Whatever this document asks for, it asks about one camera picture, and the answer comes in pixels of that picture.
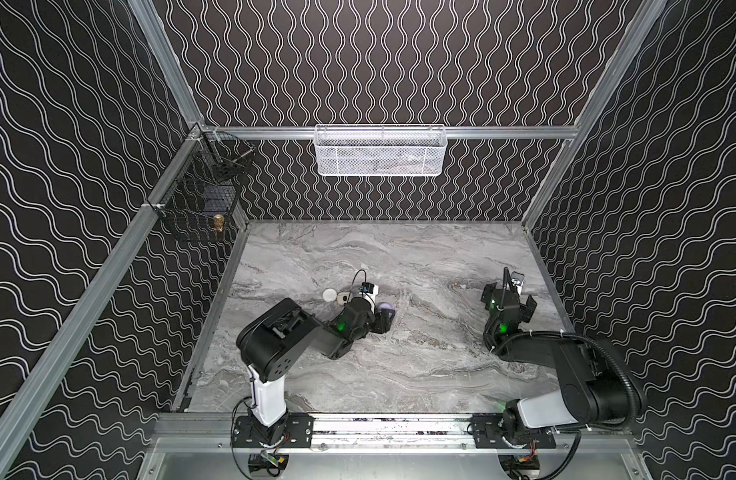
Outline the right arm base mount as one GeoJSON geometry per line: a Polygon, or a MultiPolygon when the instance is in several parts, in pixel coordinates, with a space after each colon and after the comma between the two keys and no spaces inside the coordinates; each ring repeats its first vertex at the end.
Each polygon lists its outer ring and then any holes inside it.
{"type": "Polygon", "coordinates": [[[512,412],[474,414],[466,429],[477,449],[554,449],[549,429],[530,429],[512,412]]]}

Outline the white round earbud case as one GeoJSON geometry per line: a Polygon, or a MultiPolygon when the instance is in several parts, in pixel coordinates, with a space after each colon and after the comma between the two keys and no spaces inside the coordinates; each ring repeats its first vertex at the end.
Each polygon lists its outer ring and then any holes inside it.
{"type": "Polygon", "coordinates": [[[333,288],[327,288],[323,291],[322,298],[325,302],[334,302],[338,298],[338,292],[333,288]]]}

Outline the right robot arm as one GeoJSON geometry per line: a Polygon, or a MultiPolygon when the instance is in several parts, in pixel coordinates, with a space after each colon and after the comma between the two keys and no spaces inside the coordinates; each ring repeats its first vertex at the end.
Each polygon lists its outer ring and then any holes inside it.
{"type": "Polygon", "coordinates": [[[646,408],[646,395],[613,345],[599,336],[561,330],[523,330],[537,302],[522,301],[510,279],[490,283],[481,295],[488,320],[483,342],[505,362],[555,371],[558,387],[549,393],[514,400],[505,408],[508,427],[589,426],[628,428],[646,408]]]}

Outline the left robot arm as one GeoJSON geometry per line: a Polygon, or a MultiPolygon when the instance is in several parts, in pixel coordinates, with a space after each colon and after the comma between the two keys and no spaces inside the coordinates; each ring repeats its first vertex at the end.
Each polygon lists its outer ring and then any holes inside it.
{"type": "Polygon", "coordinates": [[[338,360],[369,334],[389,332],[395,316],[388,304],[376,305],[364,297],[347,302],[329,322],[319,320],[291,298],[266,311],[237,338],[252,381],[255,419],[270,428],[287,414],[285,378],[306,350],[338,360]]]}

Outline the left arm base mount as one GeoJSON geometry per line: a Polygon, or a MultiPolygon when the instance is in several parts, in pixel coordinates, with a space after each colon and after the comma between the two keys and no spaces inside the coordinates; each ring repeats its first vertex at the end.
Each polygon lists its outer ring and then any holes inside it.
{"type": "Polygon", "coordinates": [[[272,426],[265,426],[253,414],[239,416],[231,431],[234,448],[309,448],[315,418],[305,413],[286,413],[272,426]]]}

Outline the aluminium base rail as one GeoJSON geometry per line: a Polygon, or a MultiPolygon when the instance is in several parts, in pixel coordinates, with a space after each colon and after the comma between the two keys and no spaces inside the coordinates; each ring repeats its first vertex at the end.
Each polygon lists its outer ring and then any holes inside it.
{"type": "MultiPolygon", "coordinates": [[[[567,452],[571,434],[546,430],[508,444],[491,415],[294,413],[282,454],[529,454],[567,452]]],[[[250,421],[230,413],[169,413],[158,421],[153,453],[258,453],[250,421]]]]}

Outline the cream earbud charging case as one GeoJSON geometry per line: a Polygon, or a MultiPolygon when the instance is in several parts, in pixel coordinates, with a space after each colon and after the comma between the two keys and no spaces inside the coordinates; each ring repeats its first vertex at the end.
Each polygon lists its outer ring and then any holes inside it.
{"type": "Polygon", "coordinates": [[[337,294],[337,303],[339,305],[344,305],[349,303],[353,298],[353,294],[351,292],[339,292],[337,294]]]}

